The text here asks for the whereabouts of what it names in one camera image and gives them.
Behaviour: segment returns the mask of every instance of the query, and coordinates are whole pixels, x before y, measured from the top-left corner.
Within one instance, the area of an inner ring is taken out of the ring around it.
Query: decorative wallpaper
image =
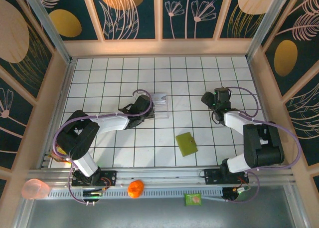
[[[286,103],[309,166],[319,163],[319,74]]]
[[[275,25],[277,24],[278,20],[280,19],[281,15],[283,14],[283,12],[285,11],[287,5],[289,4],[290,0],[286,0],[284,5],[282,6],[282,8],[280,9],[279,14],[277,15],[276,19],[274,20],[271,28],[269,29],[268,33],[266,34],[266,36],[264,37],[264,40],[262,41],[261,45],[264,46],[265,43],[267,42],[270,34],[273,32],[273,29],[275,27]]]
[[[6,180],[0,179],[0,200],[1,200],[2,193],[4,191],[5,184],[6,184]]]
[[[223,0],[163,0],[163,38],[213,38]]]
[[[220,38],[253,38],[273,0],[232,0]]]
[[[318,192],[319,192],[319,176],[315,176],[315,177],[314,177],[314,182],[315,182],[315,185],[316,185],[317,190],[318,190]]]
[[[97,40],[84,0],[40,0],[62,40]]]
[[[52,54],[16,0],[0,0],[0,66],[37,97]]]
[[[284,95],[319,59],[319,0],[298,0],[266,51]]]
[[[0,79],[0,167],[12,168],[33,106]]]
[[[38,19],[38,17],[37,17],[36,14],[34,13],[34,11],[31,9],[30,4],[27,2],[27,0],[24,0],[24,2],[25,2],[25,4],[28,6],[28,8],[29,8],[29,10],[31,11],[31,13],[32,13],[33,17],[35,18],[35,20],[36,20],[36,21],[38,22],[38,24],[41,26],[42,31],[44,32],[44,34],[45,34],[46,37],[48,38],[48,40],[49,40],[49,42],[51,43],[51,45],[52,45],[53,47],[55,47],[54,44],[53,44],[53,42],[52,42],[52,40],[51,40],[51,38],[50,38],[50,36],[48,35],[48,33],[47,33],[47,32],[45,31],[45,29],[43,28],[43,26],[42,26],[40,20]]]
[[[93,0],[105,40],[154,39],[154,0]]]

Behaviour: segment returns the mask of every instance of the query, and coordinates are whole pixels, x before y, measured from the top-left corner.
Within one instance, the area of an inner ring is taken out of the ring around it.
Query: white tile grid
[[[243,56],[95,58],[77,64],[62,123],[78,109],[91,115],[134,103],[131,93],[137,88],[168,94],[168,119],[151,119],[136,129],[97,136],[90,153],[99,166],[208,166],[242,153],[242,136],[214,124],[200,99],[205,91],[221,86],[239,85],[256,94]],[[254,99],[247,92],[232,90],[232,107],[253,114]],[[261,111],[257,118],[263,119]],[[183,157],[174,137],[186,132],[195,138],[198,152]]]

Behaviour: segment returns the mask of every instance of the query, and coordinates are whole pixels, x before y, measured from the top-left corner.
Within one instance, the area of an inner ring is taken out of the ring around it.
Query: green packet
[[[201,206],[201,193],[184,195],[187,206]]]

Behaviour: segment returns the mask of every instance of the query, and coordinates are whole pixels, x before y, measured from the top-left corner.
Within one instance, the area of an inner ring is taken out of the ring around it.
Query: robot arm
[[[206,92],[201,99],[213,110],[212,119],[215,116],[222,125],[244,136],[244,153],[223,161],[224,175],[282,163],[284,151],[277,128],[244,119],[231,108],[230,97],[228,88],[216,88],[214,94]]]
[[[119,109],[120,112],[118,114],[141,114],[149,106],[150,99],[145,95],[140,95],[134,104],[129,104],[123,109]],[[87,114],[78,110],[70,116],[68,121],[85,116]],[[76,178],[87,185],[94,186],[100,180],[101,169],[93,161],[88,151],[96,135],[115,130],[135,128],[148,118],[154,118],[153,105],[147,113],[141,116],[122,115],[79,120],[65,126],[59,133],[56,143],[79,169],[80,172],[77,173]]]

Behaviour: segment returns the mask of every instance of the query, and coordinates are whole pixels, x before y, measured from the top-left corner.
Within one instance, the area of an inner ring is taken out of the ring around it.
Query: orange ball
[[[140,180],[133,181],[128,187],[128,194],[131,198],[139,197],[144,190],[144,183]]]

